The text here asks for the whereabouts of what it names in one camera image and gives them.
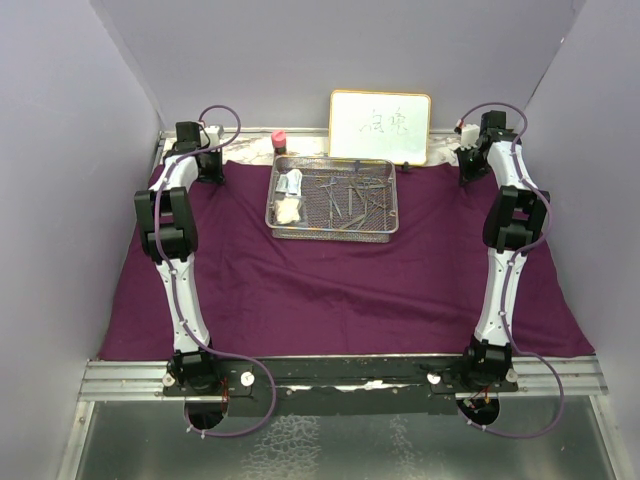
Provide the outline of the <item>metal mesh tray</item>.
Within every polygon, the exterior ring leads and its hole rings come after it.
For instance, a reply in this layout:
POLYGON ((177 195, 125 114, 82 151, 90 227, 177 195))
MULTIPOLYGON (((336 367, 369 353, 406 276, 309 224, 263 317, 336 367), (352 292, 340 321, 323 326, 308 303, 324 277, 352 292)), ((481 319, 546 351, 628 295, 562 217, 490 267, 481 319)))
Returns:
POLYGON ((386 243, 399 228, 395 165, 278 156, 271 169, 265 223, 281 239, 386 243))

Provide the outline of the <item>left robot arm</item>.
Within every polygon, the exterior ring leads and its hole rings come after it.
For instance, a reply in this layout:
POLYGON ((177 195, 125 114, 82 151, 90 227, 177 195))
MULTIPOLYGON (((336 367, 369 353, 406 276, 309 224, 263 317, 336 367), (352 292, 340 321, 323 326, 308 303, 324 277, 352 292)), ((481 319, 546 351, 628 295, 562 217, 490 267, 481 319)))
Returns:
POLYGON ((157 180, 134 195, 143 252, 155 264, 165 289, 172 322, 173 354, 162 383, 178 395, 214 395, 223 379, 211 336, 201 313, 195 281, 198 249, 189 190, 198 180, 223 181, 219 144, 202 123, 176 124, 176 141, 166 153, 157 180))

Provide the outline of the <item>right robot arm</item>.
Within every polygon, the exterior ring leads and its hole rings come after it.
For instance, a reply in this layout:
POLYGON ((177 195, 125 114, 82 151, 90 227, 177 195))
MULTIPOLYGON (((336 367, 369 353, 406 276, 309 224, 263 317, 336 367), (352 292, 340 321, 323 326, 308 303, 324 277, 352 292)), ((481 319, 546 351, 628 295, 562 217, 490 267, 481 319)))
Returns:
POLYGON ((520 135, 507 127, 507 114, 481 115, 478 138, 455 150, 459 184, 466 186, 492 173, 498 192, 484 222, 488 277, 480 319, 459 367, 461 383, 481 391, 510 381, 512 317, 522 270, 542 236, 549 196, 532 181, 522 157, 520 135))

